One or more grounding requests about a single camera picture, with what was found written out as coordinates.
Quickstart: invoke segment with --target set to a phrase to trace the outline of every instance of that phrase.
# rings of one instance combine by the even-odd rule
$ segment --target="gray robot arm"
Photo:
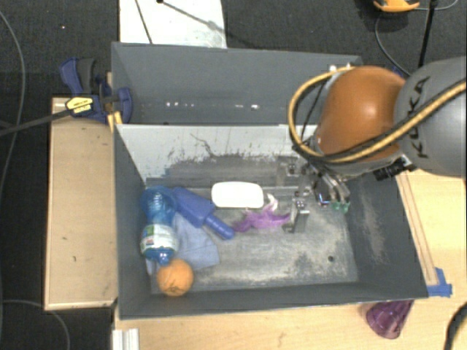
[[[403,86],[395,105],[395,122],[415,114],[453,85],[466,81],[466,57],[430,63]],[[466,178],[466,93],[440,107],[399,141],[402,153],[432,174]]]

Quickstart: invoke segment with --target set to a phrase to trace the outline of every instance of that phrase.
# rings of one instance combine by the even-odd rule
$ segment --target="purple plastic object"
[[[393,340],[401,334],[413,303],[413,300],[377,303],[366,313],[366,321],[377,335]]]
[[[236,232],[247,232],[254,228],[276,228],[284,225],[290,220],[290,214],[276,215],[274,213],[275,202],[271,202],[263,207],[261,213],[246,211],[246,216],[241,222],[237,222],[233,228]]]

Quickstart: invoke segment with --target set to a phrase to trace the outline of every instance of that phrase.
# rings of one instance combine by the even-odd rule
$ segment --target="yellow cable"
[[[296,104],[299,98],[301,97],[302,93],[307,88],[312,86],[314,83],[317,83],[326,78],[329,78],[335,73],[343,72],[343,71],[350,70],[350,69],[352,68],[347,68],[347,67],[340,68],[335,71],[330,71],[328,73],[321,74],[317,77],[311,78],[309,81],[305,82],[299,89],[297,89],[292,99],[290,100],[288,113],[287,113],[287,121],[288,121],[289,129],[290,129],[290,134],[292,135],[292,139],[294,140],[295,143],[297,143],[299,149],[303,150],[305,153],[313,157],[325,158],[325,155],[322,155],[319,152],[315,152],[314,150],[310,149],[307,145],[305,145],[305,143],[302,142],[302,140],[298,136],[297,131],[296,131],[296,126],[295,126],[294,113],[293,113],[296,107]],[[454,88],[443,93],[431,105],[427,106],[421,112],[417,113],[407,123],[405,123],[400,128],[398,128],[396,131],[386,136],[383,140],[377,142],[376,144],[371,145],[370,147],[360,152],[357,152],[357,153],[354,153],[348,156],[344,156],[341,158],[330,159],[328,160],[328,162],[329,163],[346,163],[352,160],[357,160],[359,158],[365,157],[372,153],[375,153],[376,151],[386,147],[388,144],[391,144],[395,140],[399,139],[402,135],[410,131],[414,126],[421,123],[425,118],[429,117],[433,112],[435,112],[439,107],[441,107],[446,102],[448,102],[451,98],[455,97],[456,95],[458,95],[459,93],[462,93],[465,90],[466,90],[466,83],[465,82],[460,83]]]
[[[325,80],[327,78],[330,78],[334,74],[349,71],[349,70],[351,70],[353,68],[354,67],[352,67],[352,66],[345,66],[345,67],[341,67],[341,68],[338,68],[336,70],[329,71],[327,73],[318,75],[318,76],[316,76],[314,78],[311,78],[310,80],[307,80],[304,84],[302,84],[297,89],[297,91],[293,94],[293,96],[292,96],[292,98],[290,100],[290,103],[289,103],[288,110],[287,110],[287,123],[289,125],[290,134],[292,135],[292,139],[294,140],[294,142],[297,143],[297,145],[300,147],[300,149],[302,149],[304,152],[308,153],[309,155],[312,155],[314,157],[324,157],[324,155],[322,155],[322,154],[320,154],[318,152],[315,152],[314,150],[311,150],[307,145],[305,145],[305,143],[303,143],[302,140],[300,139],[300,136],[298,136],[298,134],[297,134],[297,130],[296,130],[296,126],[295,126],[295,118],[294,118],[295,113],[294,113],[294,111],[295,111],[295,107],[296,107],[296,105],[298,103],[298,100],[300,99],[301,95],[308,88],[310,88],[312,85],[314,85],[314,84],[316,84],[318,82],[321,82],[322,80]]]

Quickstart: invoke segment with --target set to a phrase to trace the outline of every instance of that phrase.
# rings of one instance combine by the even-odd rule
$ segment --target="white soap bar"
[[[212,202],[217,207],[263,207],[263,189],[255,183],[220,182],[212,186]]]

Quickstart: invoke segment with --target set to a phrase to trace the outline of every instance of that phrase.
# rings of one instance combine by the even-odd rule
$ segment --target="blue plastic toy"
[[[181,187],[175,187],[172,192],[177,199],[177,211],[194,227],[206,225],[221,238],[233,238],[235,230],[212,215],[216,207],[213,202]]]

